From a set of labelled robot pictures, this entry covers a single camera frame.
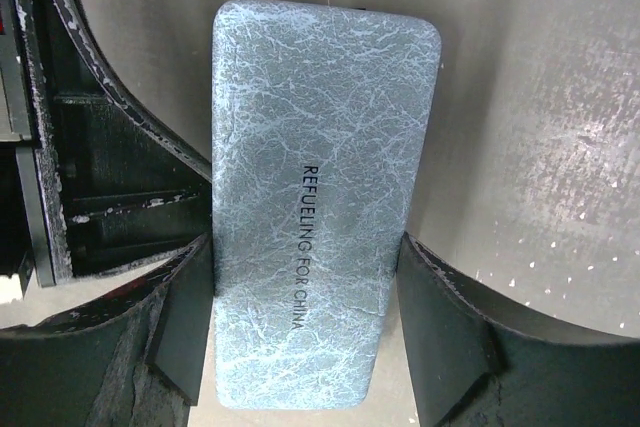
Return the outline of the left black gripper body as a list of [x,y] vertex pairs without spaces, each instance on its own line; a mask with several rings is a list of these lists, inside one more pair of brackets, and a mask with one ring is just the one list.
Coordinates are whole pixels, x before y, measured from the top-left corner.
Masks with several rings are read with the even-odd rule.
[[45,265],[34,127],[15,0],[1,0],[1,302],[24,299]]

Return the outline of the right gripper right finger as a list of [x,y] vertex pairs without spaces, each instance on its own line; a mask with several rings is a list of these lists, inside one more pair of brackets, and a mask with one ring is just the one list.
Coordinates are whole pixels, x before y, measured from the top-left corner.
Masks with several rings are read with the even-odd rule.
[[526,307],[410,235],[397,289],[422,425],[638,425],[638,340]]

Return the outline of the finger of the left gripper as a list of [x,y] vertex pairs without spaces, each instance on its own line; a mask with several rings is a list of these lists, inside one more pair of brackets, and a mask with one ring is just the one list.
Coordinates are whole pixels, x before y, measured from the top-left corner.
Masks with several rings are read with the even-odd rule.
[[211,227],[211,165],[126,88],[81,0],[15,0],[38,137],[38,283],[164,259]]

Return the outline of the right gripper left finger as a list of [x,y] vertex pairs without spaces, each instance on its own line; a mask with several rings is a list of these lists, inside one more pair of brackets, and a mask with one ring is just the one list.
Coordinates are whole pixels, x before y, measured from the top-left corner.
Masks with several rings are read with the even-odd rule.
[[213,294],[212,242],[203,234],[88,303],[2,329],[2,425],[187,425]]

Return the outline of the blue grey glasses case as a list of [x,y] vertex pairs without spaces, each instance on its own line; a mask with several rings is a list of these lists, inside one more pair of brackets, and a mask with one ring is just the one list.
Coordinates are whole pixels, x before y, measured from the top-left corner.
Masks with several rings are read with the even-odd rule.
[[429,22],[231,0],[212,31],[216,394],[367,395],[440,65]]

